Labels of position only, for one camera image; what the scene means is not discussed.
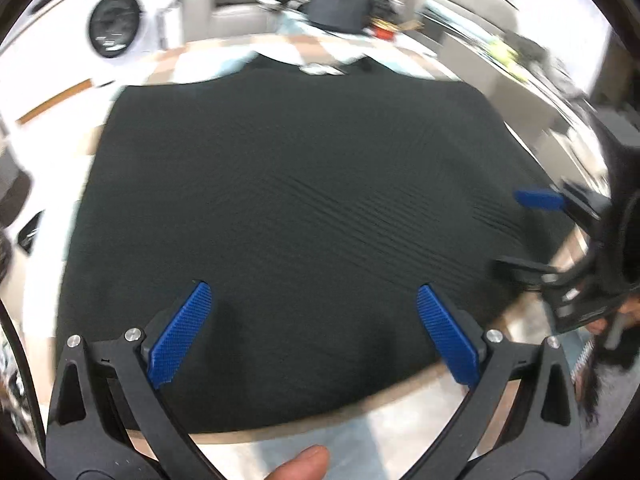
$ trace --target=light blue cloth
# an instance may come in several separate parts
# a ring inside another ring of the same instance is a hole
[[[490,43],[494,36],[488,33],[484,28],[480,27],[477,23],[472,22],[460,16],[453,10],[445,7],[444,5],[434,2],[433,0],[427,0],[423,7],[428,13],[434,14],[440,18],[444,23],[454,28],[461,34],[465,34],[481,43]]]
[[[550,307],[545,302],[543,302],[543,304],[545,307],[546,319],[553,330],[554,318],[551,314]],[[569,370],[574,370],[575,365],[582,354],[582,350],[584,350],[584,346],[587,344],[587,341],[593,337],[593,335],[591,335],[585,327],[581,326],[576,330],[571,330],[571,332],[555,334],[555,336],[560,340],[564,356],[566,357],[567,364],[569,365]]]

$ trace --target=washing machine door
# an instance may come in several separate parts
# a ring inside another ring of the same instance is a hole
[[[142,9],[137,0],[100,0],[89,17],[89,41],[102,57],[118,57],[140,30]]]

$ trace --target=floor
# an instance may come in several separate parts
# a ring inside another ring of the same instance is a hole
[[[51,45],[43,51],[47,38],[55,36],[61,23],[75,12],[74,0],[63,2],[18,40],[15,48],[0,56],[0,114],[10,124],[12,147],[21,164],[31,173],[33,191],[17,221],[8,229],[15,238],[18,230],[36,212],[56,203],[61,192],[81,195],[78,175],[86,174],[91,160],[86,144],[95,118],[104,115],[106,108],[88,102],[82,94],[48,110],[37,118],[18,126],[25,113],[63,89],[87,79],[107,81],[119,67],[96,63],[86,51],[70,55],[66,45],[81,42],[81,27],[70,31],[65,42]],[[139,56],[155,49],[150,41]],[[22,64],[25,70],[15,70]],[[42,74],[47,73],[47,81]],[[104,102],[110,100],[108,87],[104,89]],[[56,240],[52,246],[38,250],[64,251],[65,240]],[[564,248],[558,263],[570,264],[579,256],[579,242]],[[55,284],[29,284],[29,259],[16,250],[15,259],[7,279],[0,285],[0,298],[12,316],[22,322],[27,352],[33,366],[34,379],[44,413],[52,383],[52,366],[38,368],[50,356],[52,338],[50,327],[37,323],[34,313],[24,313],[24,294],[46,297],[57,295]],[[541,342],[550,333],[542,306],[535,298],[523,298],[497,323],[497,328],[522,342]],[[513,397],[513,388],[505,396],[502,415],[492,422],[478,452],[486,452],[497,438],[504,410]],[[229,479],[263,478],[272,468],[292,458],[311,444],[325,444],[333,455],[328,479],[393,479],[399,478],[436,439],[450,416],[462,402],[465,391],[456,384],[443,366],[425,370],[418,376],[389,390],[349,406],[338,413],[318,420],[287,424],[280,428],[233,434],[198,435],[195,441],[203,452]],[[140,450],[150,452],[139,435],[132,436]]]

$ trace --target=person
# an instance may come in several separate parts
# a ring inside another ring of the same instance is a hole
[[[613,350],[604,345],[605,319],[586,325],[593,334],[591,353],[575,376],[583,465],[602,447],[640,386],[640,294],[631,295],[619,312],[626,315],[626,327]]]
[[[626,327],[640,323],[640,294],[634,294],[620,307],[619,312],[627,314]],[[607,328],[607,321],[604,318],[592,321],[586,329],[593,335],[601,335]]]
[[[329,468],[329,450],[311,446],[276,468],[265,480],[322,480]]]

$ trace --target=checkered tablecloth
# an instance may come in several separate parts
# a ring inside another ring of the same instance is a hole
[[[419,43],[406,38],[406,43]],[[457,79],[428,52],[367,37],[260,34],[228,40],[203,40],[167,50],[143,61],[123,84],[193,83],[228,75],[262,54],[306,66],[337,66],[369,56],[395,72],[429,79]]]

